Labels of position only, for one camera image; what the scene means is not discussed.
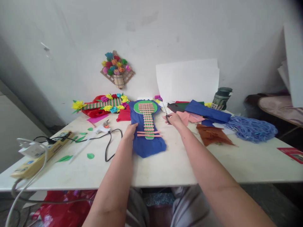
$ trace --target red card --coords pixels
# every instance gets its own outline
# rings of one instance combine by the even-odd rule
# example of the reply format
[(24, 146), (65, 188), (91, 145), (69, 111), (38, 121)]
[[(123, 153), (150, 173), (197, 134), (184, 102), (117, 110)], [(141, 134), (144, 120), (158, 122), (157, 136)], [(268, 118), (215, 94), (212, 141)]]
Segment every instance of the red card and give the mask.
[(303, 152), (296, 148), (278, 148), (284, 154), (288, 155), (292, 159), (296, 160), (298, 163), (303, 164)]

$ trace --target white table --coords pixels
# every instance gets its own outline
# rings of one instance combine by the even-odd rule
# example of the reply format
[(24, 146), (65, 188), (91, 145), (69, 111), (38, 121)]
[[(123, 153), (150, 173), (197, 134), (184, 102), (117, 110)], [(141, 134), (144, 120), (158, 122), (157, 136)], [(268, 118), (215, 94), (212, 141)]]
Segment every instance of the white table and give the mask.
[[(167, 149), (164, 152), (144, 159), (134, 154), (132, 186), (171, 187), (197, 183), (180, 135), (173, 126), (164, 123), (162, 119), (164, 115), (162, 112), (156, 114), (155, 125), (161, 131), (163, 139), (167, 144)], [(120, 128), (122, 131), (125, 131), (130, 121), (116, 122), (117, 117), (117, 114), (110, 114), (104, 120), (109, 119), (112, 130)], [(72, 130), (76, 135), (79, 135), (80, 132), (92, 133), (87, 130), (91, 125), (86, 119), (88, 117), (81, 114), (79, 118), (66, 126), (64, 130)], [(100, 125), (104, 120), (96, 123), (96, 126)], [(189, 122), (188, 127), (201, 141), (196, 125)], [(273, 138), (266, 143), (254, 144), (241, 140), (234, 134), (228, 135), (228, 137), (239, 147), (211, 144), (207, 148), (225, 166), (237, 182), (276, 183), (303, 181), (303, 165), (292, 160), (277, 149), (279, 147), (291, 147), (288, 144), (277, 138)], [(108, 157), (115, 153), (120, 138), (121, 135), (118, 130), (112, 134)], [(67, 142), (50, 159), (45, 169), (37, 176), (27, 190), (97, 189), (111, 162), (106, 163), (104, 160), (105, 147), (109, 139), (110, 136), (108, 135), (91, 141), (71, 164), (68, 162), (56, 163), (56, 161), (66, 155), (73, 155), (81, 145), (81, 143)], [(87, 153), (93, 153), (95, 155), (94, 159), (88, 159), (86, 156)], [(22, 158), (0, 174), (0, 191), (11, 190), (15, 179), (9, 177), (9, 175), (27, 160), (27, 157)], [(22, 184), (21, 182), (18, 188), (22, 188), (24, 183)]]

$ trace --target gray pants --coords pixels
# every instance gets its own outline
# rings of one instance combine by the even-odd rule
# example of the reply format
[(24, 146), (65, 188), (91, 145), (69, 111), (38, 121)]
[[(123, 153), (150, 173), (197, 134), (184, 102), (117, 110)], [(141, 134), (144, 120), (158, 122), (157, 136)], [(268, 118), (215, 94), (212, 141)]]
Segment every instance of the gray pants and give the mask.
[[(175, 193), (171, 227), (213, 227), (222, 226), (213, 214), (199, 185), (179, 188)], [(129, 192), (127, 227), (149, 227), (149, 214), (141, 194), (132, 189)]]

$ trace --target dark blue fabric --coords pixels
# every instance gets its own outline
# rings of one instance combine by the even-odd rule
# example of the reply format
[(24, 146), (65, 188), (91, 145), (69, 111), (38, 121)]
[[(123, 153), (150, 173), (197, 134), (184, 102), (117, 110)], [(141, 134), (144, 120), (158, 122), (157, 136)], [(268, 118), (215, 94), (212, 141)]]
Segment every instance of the dark blue fabric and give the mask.
[(231, 117), (231, 114), (229, 113), (224, 113), (219, 110), (208, 108), (195, 100), (192, 100), (187, 105), (185, 111), (201, 115), (204, 118), (208, 118), (211, 121), (218, 122), (221, 124), (229, 122), (229, 119)]
[[(134, 105), (142, 100), (138, 100), (135, 102), (129, 102), (130, 108), (130, 118), (132, 120), (132, 124), (138, 123), (137, 129), (135, 131), (135, 138), (133, 140), (133, 150), (142, 158), (146, 158), (153, 154), (157, 154), (161, 151), (166, 150), (166, 144), (161, 137), (154, 137), (152, 140), (147, 140), (145, 137), (138, 137), (137, 131), (144, 131), (144, 119), (142, 114), (138, 114), (134, 111)], [(152, 100), (158, 106), (158, 110), (152, 114), (152, 119), (154, 120), (154, 115), (160, 111), (160, 106)]]
[(214, 127), (213, 123), (214, 123), (213, 121), (210, 121), (207, 119), (205, 119), (201, 122), (202, 125), (207, 126), (207, 127)]

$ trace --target scissors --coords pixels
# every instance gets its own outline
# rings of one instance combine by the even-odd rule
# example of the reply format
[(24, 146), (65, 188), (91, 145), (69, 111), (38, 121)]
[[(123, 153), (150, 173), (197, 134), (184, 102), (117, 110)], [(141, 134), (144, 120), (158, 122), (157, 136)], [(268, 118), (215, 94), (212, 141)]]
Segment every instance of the scissors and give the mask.
[(165, 108), (164, 105), (163, 105), (163, 107), (164, 107), (164, 110), (165, 110), (165, 113), (166, 113), (165, 117), (166, 117), (167, 123), (169, 123), (169, 124), (171, 125), (171, 123), (170, 123), (169, 120), (168, 120), (168, 118), (169, 118), (170, 116), (167, 114), (167, 111), (166, 111), (166, 108)]

